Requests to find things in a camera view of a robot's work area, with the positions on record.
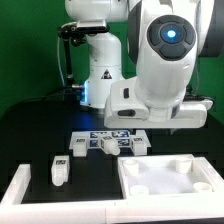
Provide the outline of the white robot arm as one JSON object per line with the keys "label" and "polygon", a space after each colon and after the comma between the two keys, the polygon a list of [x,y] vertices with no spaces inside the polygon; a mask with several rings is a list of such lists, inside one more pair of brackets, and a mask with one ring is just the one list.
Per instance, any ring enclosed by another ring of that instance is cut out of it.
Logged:
{"label": "white robot arm", "polygon": [[224,49],[224,0],[65,0],[89,44],[83,104],[108,128],[199,128],[213,102],[187,99],[198,57]]}

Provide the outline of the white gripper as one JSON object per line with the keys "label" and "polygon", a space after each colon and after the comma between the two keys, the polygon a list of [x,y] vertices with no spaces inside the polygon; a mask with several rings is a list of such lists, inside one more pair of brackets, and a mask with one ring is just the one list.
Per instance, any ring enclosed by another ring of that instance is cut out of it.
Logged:
{"label": "white gripper", "polygon": [[104,125],[108,128],[136,128],[136,129],[163,129],[163,128],[200,128],[207,120],[207,108],[203,103],[184,102],[180,105],[177,114],[169,119],[163,111],[149,109],[147,119],[119,118],[112,115],[110,97],[106,101]]}

